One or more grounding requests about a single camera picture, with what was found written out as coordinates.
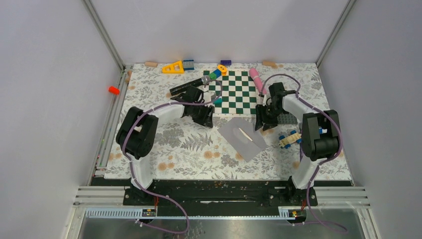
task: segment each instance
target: gray baseplate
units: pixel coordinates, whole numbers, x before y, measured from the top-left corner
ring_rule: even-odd
[[[291,113],[281,114],[278,116],[278,124],[298,124],[298,119]]]

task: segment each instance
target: green and white checkered board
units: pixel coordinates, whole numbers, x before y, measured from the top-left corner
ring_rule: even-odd
[[[226,76],[217,78],[222,84],[222,103],[215,105],[215,116],[252,117],[256,115],[258,92],[247,71],[228,71]],[[220,94],[220,86],[211,82],[209,91]]]

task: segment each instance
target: red cap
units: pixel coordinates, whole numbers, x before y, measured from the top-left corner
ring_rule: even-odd
[[[120,94],[120,90],[114,86],[110,86],[110,88],[108,89],[108,92],[113,93],[115,95]]]

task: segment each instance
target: pink marker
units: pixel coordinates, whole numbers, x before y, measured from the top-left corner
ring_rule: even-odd
[[[251,68],[249,70],[249,75],[252,78],[253,83],[255,83],[255,87],[258,89],[258,92],[261,92],[261,89],[262,89],[262,81],[261,81],[261,78],[259,78],[259,75],[258,75],[258,72],[256,71],[256,69],[255,68]],[[265,94],[267,94],[267,91],[264,89],[262,91],[262,93],[265,95]]]

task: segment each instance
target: white wall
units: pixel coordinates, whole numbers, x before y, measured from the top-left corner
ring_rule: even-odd
[[[0,238],[57,239],[119,70],[80,0],[2,0],[0,32]]]
[[[421,238],[422,2],[357,1],[320,67],[384,239]]]
[[[126,64],[315,62],[348,0],[92,0]]]

